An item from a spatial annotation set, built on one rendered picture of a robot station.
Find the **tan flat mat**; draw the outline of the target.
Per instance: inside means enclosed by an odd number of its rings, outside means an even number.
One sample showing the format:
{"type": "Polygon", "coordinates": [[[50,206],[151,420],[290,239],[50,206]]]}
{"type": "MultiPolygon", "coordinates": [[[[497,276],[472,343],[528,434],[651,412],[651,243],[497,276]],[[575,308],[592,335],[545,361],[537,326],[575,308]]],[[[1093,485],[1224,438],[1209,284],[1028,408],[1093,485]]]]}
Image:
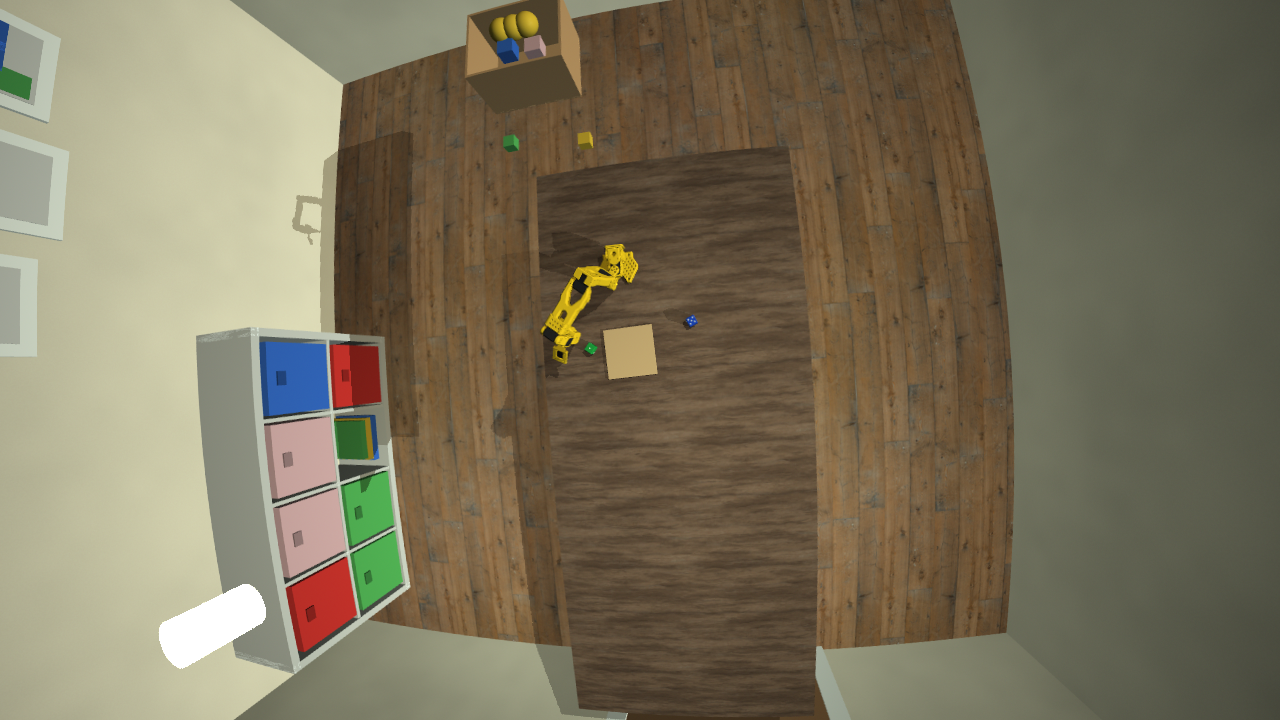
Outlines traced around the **tan flat mat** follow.
{"type": "Polygon", "coordinates": [[[609,379],[658,374],[652,324],[603,331],[603,334],[609,379]]]}

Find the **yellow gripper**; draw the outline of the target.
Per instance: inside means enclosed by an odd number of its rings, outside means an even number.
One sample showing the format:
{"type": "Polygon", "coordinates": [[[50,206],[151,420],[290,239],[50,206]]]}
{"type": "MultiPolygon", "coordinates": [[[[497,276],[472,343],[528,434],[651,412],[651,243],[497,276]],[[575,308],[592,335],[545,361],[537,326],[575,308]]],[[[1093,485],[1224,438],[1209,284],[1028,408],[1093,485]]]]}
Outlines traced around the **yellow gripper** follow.
{"type": "MultiPolygon", "coordinates": [[[[579,343],[579,338],[580,338],[580,332],[577,332],[571,325],[570,327],[570,333],[575,336],[575,338],[573,338],[573,341],[572,341],[571,345],[577,345],[579,343]]],[[[564,350],[564,348],[566,347],[562,347],[561,345],[557,345],[557,346],[554,345],[554,347],[553,347],[553,359],[556,359],[559,363],[564,363],[566,364],[567,363],[567,354],[568,354],[568,351],[564,350]]]]}

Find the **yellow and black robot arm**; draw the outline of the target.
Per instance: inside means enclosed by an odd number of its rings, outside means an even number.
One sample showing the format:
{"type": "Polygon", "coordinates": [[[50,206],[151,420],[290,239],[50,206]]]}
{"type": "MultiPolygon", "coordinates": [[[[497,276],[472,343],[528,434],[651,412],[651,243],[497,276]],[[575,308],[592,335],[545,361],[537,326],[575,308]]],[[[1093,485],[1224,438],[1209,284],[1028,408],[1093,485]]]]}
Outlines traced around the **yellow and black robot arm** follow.
{"type": "Polygon", "coordinates": [[[589,302],[591,286],[599,284],[605,286],[609,290],[616,290],[617,282],[622,275],[625,277],[625,281],[631,283],[637,272],[637,263],[632,260],[634,252],[625,252],[622,246],[613,246],[605,247],[605,255],[603,255],[600,266],[576,268],[573,277],[566,284],[563,292],[561,293],[559,302],[556,305],[553,313],[547,318],[545,325],[541,327],[540,333],[556,345],[570,347],[575,338],[573,334],[568,333],[570,325],[572,325],[575,318],[579,315],[579,311],[581,311],[589,302]],[[608,261],[605,258],[608,258],[608,261]],[[577,290],[582,293],[582,297],[573,305],[570,304],[572,290],[577,290]],[[561,318],[563,313],[566,313],[564,322],[561,318]]]}

